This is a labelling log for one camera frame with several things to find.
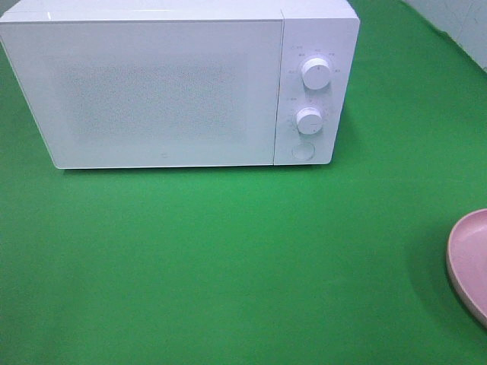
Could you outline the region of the round white door button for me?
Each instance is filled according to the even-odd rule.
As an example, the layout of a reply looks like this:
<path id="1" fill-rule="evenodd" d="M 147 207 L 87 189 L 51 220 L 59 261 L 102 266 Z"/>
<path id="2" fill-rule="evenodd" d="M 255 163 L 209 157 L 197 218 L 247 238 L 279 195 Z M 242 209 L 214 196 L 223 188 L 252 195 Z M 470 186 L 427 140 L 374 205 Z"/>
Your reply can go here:
<path id="1" fill-rule="evenodd" d="M 292 148 L 292 155 L 297 160 L 309 160 L 315 154 L 315 147 L 309 142 L 300 143 Z"/>

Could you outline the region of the white microwave door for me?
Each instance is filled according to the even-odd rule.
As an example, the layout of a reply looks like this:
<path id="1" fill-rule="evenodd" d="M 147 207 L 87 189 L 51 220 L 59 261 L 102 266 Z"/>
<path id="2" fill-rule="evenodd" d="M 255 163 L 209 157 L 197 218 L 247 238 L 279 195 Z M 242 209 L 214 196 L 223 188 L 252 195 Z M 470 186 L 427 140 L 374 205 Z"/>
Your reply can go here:
<path id="1" fill-rule="evenodd" d="M 273 162 L 281 21 L 3 24 L 56 167 Z"/>

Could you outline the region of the pink plate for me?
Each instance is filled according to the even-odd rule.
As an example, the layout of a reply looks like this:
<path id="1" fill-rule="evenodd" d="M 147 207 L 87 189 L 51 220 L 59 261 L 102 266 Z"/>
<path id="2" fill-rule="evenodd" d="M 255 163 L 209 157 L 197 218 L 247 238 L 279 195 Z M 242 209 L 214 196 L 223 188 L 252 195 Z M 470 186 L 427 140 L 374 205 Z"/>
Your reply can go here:
<path id="1" fill-rule="evenodd" d="M 447 241 L 447 273 L 469 312 L 486 326 L 486 210 L 463 216 Z"/>

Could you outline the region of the lower white microwave knob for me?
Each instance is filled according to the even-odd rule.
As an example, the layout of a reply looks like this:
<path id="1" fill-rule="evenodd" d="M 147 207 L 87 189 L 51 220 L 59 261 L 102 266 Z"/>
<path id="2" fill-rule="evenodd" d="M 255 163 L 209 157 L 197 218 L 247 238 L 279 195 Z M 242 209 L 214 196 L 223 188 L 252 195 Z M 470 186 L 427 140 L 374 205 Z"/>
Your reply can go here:
<path id="1" fill-rule="evenodd" d="M 321 112 L 314 107 L 299 110 L 296 114 L 296 126 L 302 135 L 314 135 L 323 128 Z"/>

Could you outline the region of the white microwave knob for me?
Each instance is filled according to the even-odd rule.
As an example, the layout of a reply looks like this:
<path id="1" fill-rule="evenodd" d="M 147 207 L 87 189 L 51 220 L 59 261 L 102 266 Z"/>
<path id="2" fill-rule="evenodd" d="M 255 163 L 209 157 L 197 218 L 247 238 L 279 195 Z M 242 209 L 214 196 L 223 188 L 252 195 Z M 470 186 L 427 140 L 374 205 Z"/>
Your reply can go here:
<path id="1" fill-rule="evenodd" d="M 332 77 L 331 64 L 322 56 L 314 56 L 304 61 L 300 72 L 304 86 L 310 90 L 325 88 Z"/>
<path id="2" fill-rule="evenodd" d="M 323 128 L 321 112 L 314 107 L 299 110 L 296 114 L 296 126 L 302 135 L 314 135 Z"/>

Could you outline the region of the green table cloth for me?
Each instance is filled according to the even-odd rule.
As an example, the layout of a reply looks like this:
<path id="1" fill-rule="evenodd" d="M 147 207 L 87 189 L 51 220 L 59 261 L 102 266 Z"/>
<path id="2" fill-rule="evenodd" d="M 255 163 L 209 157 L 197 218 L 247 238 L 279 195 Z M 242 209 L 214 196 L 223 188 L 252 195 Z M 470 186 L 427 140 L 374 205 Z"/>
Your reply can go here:
<path id="1" fill-rule="evenodd" d="M 447 238 L 486 206 L 486 73 L 361 20 L 326 166 L 57 170 L 1 60 L 3 364 L 484 364 Z"/>

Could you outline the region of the upper white microwave knob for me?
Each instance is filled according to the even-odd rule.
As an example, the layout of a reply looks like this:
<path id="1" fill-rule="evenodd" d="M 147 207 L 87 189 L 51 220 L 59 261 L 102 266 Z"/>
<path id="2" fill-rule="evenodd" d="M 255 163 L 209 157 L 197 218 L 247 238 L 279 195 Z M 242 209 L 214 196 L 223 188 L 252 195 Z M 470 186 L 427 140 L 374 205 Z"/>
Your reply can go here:
<path id="1" fill-rule="evenodd" d="M 304 86 L 310 90 L 325 88 L 332 77 L 331 64 L 322 56 L 314 56 L 304 61 L 300 72 Z"/>

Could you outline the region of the white microwave oven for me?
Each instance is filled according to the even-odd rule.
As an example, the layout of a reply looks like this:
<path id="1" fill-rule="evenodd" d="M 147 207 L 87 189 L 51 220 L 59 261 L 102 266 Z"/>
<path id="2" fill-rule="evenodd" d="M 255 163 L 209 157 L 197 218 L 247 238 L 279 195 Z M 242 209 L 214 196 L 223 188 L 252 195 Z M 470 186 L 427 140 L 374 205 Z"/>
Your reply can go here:
<path id="1" fill-rule="evenodd" d="M 360 20 L 346 1 L 20 1 L 1 17 L 3 24 L 66 22 L 281 21 L 278 103 L 273 162 L 267 165 L 327 164 L 333 155 L 340 115 L 358 38 Z M 310 90 L 300 68 L 314 56 L 332 67 L 325 88 Z M 296 114 L 317 108 L 323 128 L 302 135 Z M 315 147 L 309 160 L 292 148 Z"/>

